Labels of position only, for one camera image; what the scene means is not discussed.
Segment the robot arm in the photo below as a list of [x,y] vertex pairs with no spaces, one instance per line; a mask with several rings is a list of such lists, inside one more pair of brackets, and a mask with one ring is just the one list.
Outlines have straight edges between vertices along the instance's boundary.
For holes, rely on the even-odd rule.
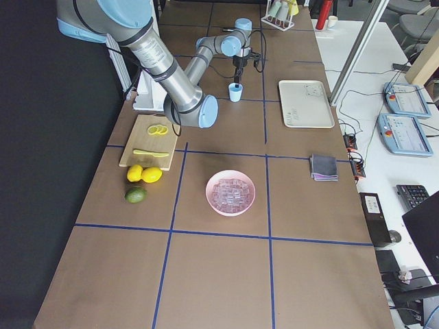
[[65,36],[96,43],[112,36],[129,48],[140,67],[165,89],[165,116],[182,126],[208,128],[217,119],[217,99],[198,85],[213,56],[230,57],[241,69],[251,54],[252,22],[247,18],[237,19],[227,35],[199,39],[194,57],[182,69],[154,31],[149,1],[57,1],[56,9],[58,29]]

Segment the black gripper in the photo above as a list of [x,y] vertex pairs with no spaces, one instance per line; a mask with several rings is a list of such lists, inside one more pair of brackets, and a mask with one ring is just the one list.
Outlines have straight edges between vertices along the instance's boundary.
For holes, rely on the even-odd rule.
[[241,76],[243,73],[243,68],[248,64],[248,61],[253,61],[253,67],[258,68],[261,64],[261,68],[264,67],[264,57],[255,51],[251,47],[243,48],[239,51],[237,55],[233,57],[233,65],[235,66],[234,73],[234,83],[241,83]]

